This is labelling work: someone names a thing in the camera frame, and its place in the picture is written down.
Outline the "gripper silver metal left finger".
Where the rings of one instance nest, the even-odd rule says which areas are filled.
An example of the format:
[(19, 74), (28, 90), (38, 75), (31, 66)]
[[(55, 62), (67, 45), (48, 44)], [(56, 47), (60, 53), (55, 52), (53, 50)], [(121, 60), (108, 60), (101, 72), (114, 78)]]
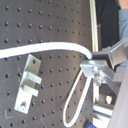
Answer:
[(96, 86), (107, 84), (115, 94), (118, 94), (125, 67), (118, 67), (113, 71), (105, 60), (83, 60), (80, 67), (86, 77), (94, 80)]

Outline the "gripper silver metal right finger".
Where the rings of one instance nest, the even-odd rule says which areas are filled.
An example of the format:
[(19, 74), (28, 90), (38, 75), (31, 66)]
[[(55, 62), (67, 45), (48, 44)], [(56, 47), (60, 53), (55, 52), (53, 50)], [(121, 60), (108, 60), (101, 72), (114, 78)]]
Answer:
[(128, 60), (128, 37), (120, 40), (112, 47), (103, 48), (92, 53), (94, 59), (108, 59), (112, 67)]

